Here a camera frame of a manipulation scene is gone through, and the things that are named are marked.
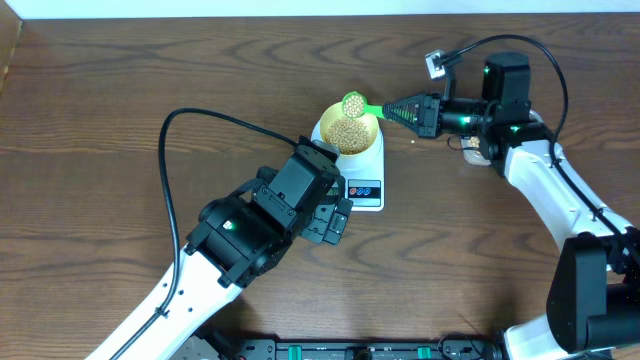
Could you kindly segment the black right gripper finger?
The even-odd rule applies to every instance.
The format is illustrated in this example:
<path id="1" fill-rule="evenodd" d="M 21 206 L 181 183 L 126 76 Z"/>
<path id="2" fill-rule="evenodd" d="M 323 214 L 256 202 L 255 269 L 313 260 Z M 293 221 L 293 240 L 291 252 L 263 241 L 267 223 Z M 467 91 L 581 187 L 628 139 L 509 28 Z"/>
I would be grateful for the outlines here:
<path id="1" fill-rule="evenodd" d="M 398 117 L 396 115 L 386 115 L 385 119 L 389 122 L 397 123 L 406 127 L 416 135 L 420 134 L 420 126 L 414 117 L 410 117 L 409 119 L 406 119 L 402 116 Z"/>
<path id="2" fill-rule="evenodd" d="M 385 116 L 417 116 L 424 98 L 424 94 L 417 94 L 386 102 L 382 112 Z"/>

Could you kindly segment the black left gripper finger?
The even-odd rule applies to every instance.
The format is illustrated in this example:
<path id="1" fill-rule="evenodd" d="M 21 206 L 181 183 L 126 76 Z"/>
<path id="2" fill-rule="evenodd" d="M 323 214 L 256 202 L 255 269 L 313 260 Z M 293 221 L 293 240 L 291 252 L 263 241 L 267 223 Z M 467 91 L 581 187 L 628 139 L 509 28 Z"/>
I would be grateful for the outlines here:
<path id="1" fill-rule="evenodd" d="M 334 211 L 335 205 L 319 205 L 301 237 L 314 244 L 335 244 L 336 233 L 329 227 Z"/>
<path id="2" fill-rule="evenodd" d="M 329 245 L 337 246 L 344 234 L 351 214 L 353 203 L 349 199 L 340 199 L 328 221 L 323 241 Z"/>

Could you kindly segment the green plastic scoop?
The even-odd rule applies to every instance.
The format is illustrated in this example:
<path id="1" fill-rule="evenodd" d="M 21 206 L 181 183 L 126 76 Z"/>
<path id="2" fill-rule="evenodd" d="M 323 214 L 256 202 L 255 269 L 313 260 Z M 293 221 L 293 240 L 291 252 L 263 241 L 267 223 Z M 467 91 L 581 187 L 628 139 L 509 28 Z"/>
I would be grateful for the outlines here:
<path id="1" fill-rule="evenodd" d="M 365 114 L 381 119 L 385 118 L 382 106 L 370 105 L 367 99 L 357 91 L 347 93 L 342 99 L 341 107 L 344 115 L 351 119 L 362 117 Z"/>

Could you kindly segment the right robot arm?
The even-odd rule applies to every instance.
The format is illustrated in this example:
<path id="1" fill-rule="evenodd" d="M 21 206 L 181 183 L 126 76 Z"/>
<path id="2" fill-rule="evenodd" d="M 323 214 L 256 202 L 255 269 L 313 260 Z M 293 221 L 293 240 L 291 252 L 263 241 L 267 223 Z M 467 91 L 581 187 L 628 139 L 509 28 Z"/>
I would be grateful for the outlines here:
<path id="1" fill-rule="evenodd" d="M 529 201 L 556 242 L 545 313 L 504 332 L 507 356 L 571 359 L 638 344 L 638 229 L 601 201 L 533 117 L 526 55 L 490 55 L 478 99 L 455 97 L 457 61 L 441 51 L 426 55 L 429 74 L 447 80 L 444 93 L 386 103 L 382 116 L 421 138 L 478 137 L 482 157 Z"/>

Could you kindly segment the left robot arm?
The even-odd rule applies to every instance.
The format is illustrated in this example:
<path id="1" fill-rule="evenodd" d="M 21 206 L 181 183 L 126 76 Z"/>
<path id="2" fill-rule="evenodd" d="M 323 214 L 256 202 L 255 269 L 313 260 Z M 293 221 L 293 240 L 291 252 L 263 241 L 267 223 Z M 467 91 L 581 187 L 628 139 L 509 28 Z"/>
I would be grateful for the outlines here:
<path id="1" fill-rule="evenodd" d="M 207 204 L 178 261 L 91 358 L 168 359 L 296 238 L 337 245 L 352 207 L 338 157 L 336 147 L 302 137 L 281 169 L 263 166 Z"/>

